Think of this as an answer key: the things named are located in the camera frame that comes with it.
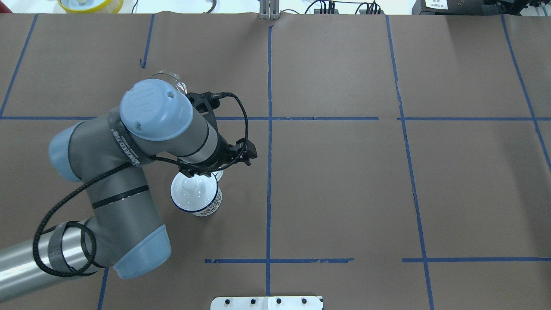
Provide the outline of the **white enamel mug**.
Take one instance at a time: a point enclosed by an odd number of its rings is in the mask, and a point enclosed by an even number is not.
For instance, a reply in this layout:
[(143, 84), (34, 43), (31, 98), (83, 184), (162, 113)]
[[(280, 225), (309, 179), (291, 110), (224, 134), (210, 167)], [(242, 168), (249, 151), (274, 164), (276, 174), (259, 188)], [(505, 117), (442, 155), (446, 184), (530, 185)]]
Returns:
[(222, 189), (215, 177), (186, 177), (177, 173), (170, 186), (171, 199), (183, 212), (197, 217), (210, 216), (222, 204)]

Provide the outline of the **yellow tape roll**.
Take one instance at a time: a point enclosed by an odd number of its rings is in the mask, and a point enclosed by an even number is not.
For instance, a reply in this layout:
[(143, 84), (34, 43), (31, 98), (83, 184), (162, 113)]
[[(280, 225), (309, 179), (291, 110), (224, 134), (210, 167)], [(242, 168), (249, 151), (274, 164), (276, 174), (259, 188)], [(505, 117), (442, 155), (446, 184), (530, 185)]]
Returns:
[(117, 14), (124, 0), (58, 0), (57, 3), (72, 14)]

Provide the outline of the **black computer box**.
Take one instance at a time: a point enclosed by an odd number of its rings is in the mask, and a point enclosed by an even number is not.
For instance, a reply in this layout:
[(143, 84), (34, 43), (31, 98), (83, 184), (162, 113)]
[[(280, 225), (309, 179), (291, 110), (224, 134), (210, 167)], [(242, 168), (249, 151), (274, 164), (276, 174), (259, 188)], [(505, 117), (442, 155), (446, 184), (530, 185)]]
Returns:
[(412, 15), (483, 16), (492, 11), (486, 0), (416, 0)]

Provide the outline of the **aluminium frame post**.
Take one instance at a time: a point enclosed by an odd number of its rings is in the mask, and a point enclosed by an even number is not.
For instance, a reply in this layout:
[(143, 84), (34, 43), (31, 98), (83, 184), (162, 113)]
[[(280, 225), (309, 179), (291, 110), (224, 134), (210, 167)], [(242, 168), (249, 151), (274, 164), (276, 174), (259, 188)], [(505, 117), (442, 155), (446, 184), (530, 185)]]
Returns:
[(281, 16), (279, 0), (259, 0), (260, 20), (277, 20)]

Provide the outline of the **white pedestal column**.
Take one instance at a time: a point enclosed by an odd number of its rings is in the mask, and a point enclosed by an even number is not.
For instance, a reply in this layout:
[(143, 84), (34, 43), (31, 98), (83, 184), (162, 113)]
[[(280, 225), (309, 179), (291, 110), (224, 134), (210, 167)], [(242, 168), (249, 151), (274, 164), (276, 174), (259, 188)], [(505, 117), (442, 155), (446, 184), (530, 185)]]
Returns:
[(248, 296), (218, 297), (210, 304), (211, 310), (323, 310), (324, 302), (318, 296)]

